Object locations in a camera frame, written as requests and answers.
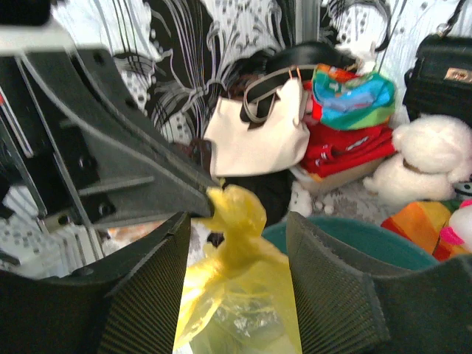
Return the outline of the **yellow plastic trash bag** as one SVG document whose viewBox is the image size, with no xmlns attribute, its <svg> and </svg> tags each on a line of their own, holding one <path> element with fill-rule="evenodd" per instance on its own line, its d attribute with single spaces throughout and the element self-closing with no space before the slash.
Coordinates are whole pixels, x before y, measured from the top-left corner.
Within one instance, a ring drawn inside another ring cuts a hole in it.
<svg viewBox="0 0 472 354">
<path fill-rule="evenodd" d="M 288 257 L 263 238 L 266 211 L 235 185 L 206 191 L 215 207 L 200 222 L 224 240 L 187 268 L 175 349 L 194 353 L 302 351 Z"/>
</svg>

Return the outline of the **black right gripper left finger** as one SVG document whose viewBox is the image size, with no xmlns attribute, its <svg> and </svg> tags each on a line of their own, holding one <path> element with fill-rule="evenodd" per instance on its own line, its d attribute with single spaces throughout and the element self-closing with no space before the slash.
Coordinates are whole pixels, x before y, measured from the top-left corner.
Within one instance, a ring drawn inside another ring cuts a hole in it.
<svg viewBox="0 0 472 354">
<path fill-rule="evenodd" d="M 66 277 L 1 273 L 3 353 L 171 353 L 191 223 L 149 235 Z"/>
</svg>

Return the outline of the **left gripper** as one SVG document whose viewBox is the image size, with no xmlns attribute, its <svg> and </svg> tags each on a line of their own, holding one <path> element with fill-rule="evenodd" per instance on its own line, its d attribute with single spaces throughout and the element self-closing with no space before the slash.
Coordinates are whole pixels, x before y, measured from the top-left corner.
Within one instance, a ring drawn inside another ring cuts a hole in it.
<svg viewBox="0 0 472 354">
<path fill-rule="evenodd" d="M 153 127 L 104 49 L 1 57 L 1 174 L 28 189 L 44 234 L 82 234 L 94 260 L 94 227 L 214 212 L 213 180 Z"/>
</svg>

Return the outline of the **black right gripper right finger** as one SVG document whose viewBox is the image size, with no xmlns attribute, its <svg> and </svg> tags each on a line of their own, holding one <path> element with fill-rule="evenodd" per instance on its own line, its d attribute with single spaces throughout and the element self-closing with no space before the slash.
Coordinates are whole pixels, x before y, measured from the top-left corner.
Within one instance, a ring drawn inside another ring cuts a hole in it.
<svg viewBox="0 0 472 354">
<path fill-rule="evenodd" d="M 358 274 L 322 245 L 315 226 L 288 216 L 286 241 L 304 353 L 469 353 L 471 256 L 399 277 Z M 293 273 L 302 241 L 333 265 Z"/>
</svg>

